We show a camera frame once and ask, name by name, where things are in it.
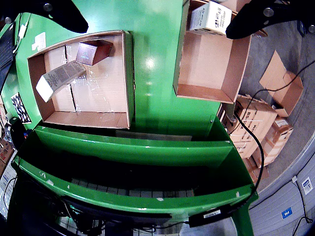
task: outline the barcode label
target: barcode label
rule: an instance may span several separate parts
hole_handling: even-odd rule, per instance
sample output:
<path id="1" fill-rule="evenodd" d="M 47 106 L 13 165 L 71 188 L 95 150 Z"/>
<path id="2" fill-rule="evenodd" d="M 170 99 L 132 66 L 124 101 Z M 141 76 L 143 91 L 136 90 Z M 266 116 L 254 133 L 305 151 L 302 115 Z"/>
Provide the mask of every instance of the barcode label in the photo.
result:
<path id="1" fill-rule="evenodd" d="M 286 122 L 285 119 L 282 119 L 282 120 L 276 120 L 275 123 L 277 124 L 277 126 L 280 128 L 281 126 L 284 126 L 284 125 L 289 125 L 288 122 Z"/>
<path id="2" fill-rule="evenodd" d="M 210 212 L 208 214 L 203 215 L 203 218 L 206 219 L 206 218 L 209 218 L 209 217 L 212 217 L 212 216 L 215 216 L 215 215 L 219 215 L 219 214 L 221 214 L 221 211 L 220 210 L 216 210 L 216 211 L 213 211 L 213 212 Z"/>

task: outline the small product box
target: small product box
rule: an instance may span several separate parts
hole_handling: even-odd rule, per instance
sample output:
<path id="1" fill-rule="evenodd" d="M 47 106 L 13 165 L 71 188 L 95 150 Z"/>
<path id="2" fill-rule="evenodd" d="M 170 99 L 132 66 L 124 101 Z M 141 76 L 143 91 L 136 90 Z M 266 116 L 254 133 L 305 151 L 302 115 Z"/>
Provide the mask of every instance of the small product box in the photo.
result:
<path id="1" fill-rule="evenodd" d="M 63 85 L 83 75 L 85 71 L 85 67 L 80 63 L 69 62 L 43 74 L 36 85 L 36 90 L 44 101 L 48 102 L 55 92 L 61 90 Z"/>
<path id="2" fill-rule="evenodd" d="M 94 40 L 79 43 L 76 61 L 85 65 L 95 65 L 107 58 L 113 47 L 113 43 L 105 40 Z"/>
<path id="3" fill-rule="evenodd" d="M 232 11 L 225 6 L 210 1 L 192 11 L 189 30 L 201 34 L 225 35 L 231 23 Z"/>

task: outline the green metal frame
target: green metal frame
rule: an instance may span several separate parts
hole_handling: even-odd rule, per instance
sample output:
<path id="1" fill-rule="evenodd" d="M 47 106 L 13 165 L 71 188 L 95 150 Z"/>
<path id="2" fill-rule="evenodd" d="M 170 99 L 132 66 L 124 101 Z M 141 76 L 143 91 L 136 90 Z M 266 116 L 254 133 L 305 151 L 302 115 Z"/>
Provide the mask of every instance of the green metal frame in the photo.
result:
<path id="1" fill-rule="evenodd" d="M 204 163 L 217 167 L 219 172 L 235 171 L 236 178 L 225 179 L 235 184 L 235 188 L 191 198 L 143 199 L 100 193 L 61 180 L 21 159 L 20 167 L 37 181 L 59 195 L 68 195 L 95 205 L 142 213 L 167 212 L 173 221 L 203 212 L 222 204 L 234 204 L 246 198 L 253 187 L 246 168 L 235 147 L 223 128 L 218 125 L 216 113 L 220 103 L 178 98 L 173 89 L 176 60 L 180 59 L 178 45 L 182 44 L 182 20 L 187 17 L 183 0 L 113 0 L 104 3 L 99 0 L 74 0 L 82 15 L 89 23 L 87 33 L 125 30 L 132 34 L 134 78 L 135 78 L 135 117 L 131 130 L 174 135 L 204 137 L 205 142 L 154 142 L 143 140 L 118 139 L 93 136 L 50 129 L 38 126 L 41 116 L 32 91 L 27 58 L 32 51 L 34 37 L 46 32 L 46 45 L 79 36 L 43 17 L 32 15 L 26 37 L 22 40 L 16 55 L 16 63 L 7 77 L 1 96 L 8 112 L 17 116 L 11 96 L 19 92 L 32 120 L 25 125 L 41 137 L 46 145 L 68 150 L 73 153 L 93 154 L 99 158 L 113 158 L 127 163 L 147 163 L 155 165 L 196 165 Z M 24 14 L 21 23 L 25 23 Z M 104 148 L 110 152 L 103 154 Z M 134 153 L 141 154 L 135 158 Z M 248 205 L 233 214 L 239 235 L 253 235 L 249 222 Z"/>

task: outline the metal bolt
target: metal bolt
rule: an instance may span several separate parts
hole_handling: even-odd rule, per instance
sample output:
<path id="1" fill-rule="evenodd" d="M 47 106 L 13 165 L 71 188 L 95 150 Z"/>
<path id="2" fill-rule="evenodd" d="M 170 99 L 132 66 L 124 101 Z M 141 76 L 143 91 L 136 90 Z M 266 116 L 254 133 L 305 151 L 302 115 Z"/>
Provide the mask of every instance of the metal bolt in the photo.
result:
<path id="1" fill-rule="evenodd" d="M 275 14 L 273 9 L 271 9 L 270 7 L 265 8 L 263 13 L 266 17 L 272 17 Z"/>
<path id="2" fill-rule="evenodd" d="M 310 25 L 309 32 L 315 33 L 315 26 L 314 25 Z"/>
<path id="3" fill-rule="evenodd" d="M 5 20 L 4 20 L 4 22 L 5 22 L 6 24 L 11 24 L 11 23 L 12 23 L 12 20 L 11 20 L 10 17 L 6 17 Z"/>
<path id="4" fill-rule="evenodd" d="M 51 12 L 53 10 L 53 6 L 50 3 L 44 4 L 44 11 Z"/>

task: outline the label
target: label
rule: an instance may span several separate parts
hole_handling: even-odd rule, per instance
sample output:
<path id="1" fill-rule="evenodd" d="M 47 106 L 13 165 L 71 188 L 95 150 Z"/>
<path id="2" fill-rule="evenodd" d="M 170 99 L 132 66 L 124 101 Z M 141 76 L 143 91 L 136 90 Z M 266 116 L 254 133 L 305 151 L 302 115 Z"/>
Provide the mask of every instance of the label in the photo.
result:
<path id="1" fill-rule="evenodd" d="M 280 128 L 281 126 L 285 126 L 285 125 L 289 125 L 288 122 L 286 122 L 285 119 L 282 120 L 275 120 L 275 123 L 277 124 L 277 126 Z"/>
<path id="2" fill-rule="evenodd" d="M 208 214 L 203 215 L 203 218 L 206 219 L 206 218 L 209 218 L 209 217 L 212 217 L 212 216 L 215 216 L 215 215 L 219 215 L 219 214 L 221 214 L 221 211 L 220 210 L 216 210 L 216 211 L 213 211 L 213 212 L 210 212 Z"/>
<path id="3" fill-rule="evenodd" d="M 304 180 L 304 182 L 302 183 L 302 186 L 303 186 L 305 195 L 307 195 L 309 192 L 311 192 L 311 190 L 313 189 L 313 185 L 312 185 L 312 182 L 310 180 L 310 177 L 308 177 L 306 180 Z"/>
<path id="4" fill-rule="evenodd" d="M 286 219 L 288 216 L 292 215 L 292 209 L 289 207 L 285 211 L 281 212 L 282 219 Z"/>

